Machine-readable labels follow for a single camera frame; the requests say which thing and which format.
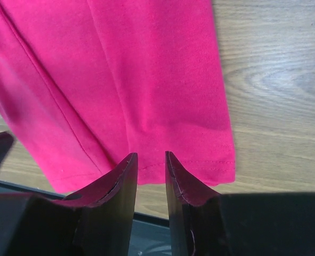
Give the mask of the pink t shirt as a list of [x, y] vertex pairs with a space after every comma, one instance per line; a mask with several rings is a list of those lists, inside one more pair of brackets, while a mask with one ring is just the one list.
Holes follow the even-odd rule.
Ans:
[[166, 151], [207, 185], [235, 180], [211, 1], [0, 1], [0, 114], [59, 193]]

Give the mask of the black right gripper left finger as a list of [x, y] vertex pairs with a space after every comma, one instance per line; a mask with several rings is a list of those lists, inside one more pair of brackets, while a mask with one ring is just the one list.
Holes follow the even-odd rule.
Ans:
[[0, 255], [127, 255], [137, 178], [131, 153], [63, 199], [0, 194]]

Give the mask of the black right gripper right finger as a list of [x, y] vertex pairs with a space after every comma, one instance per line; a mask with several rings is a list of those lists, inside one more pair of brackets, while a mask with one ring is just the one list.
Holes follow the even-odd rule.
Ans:
[[315, 255], [315, 192], [220, 194], [165, 155], [172, 255]]

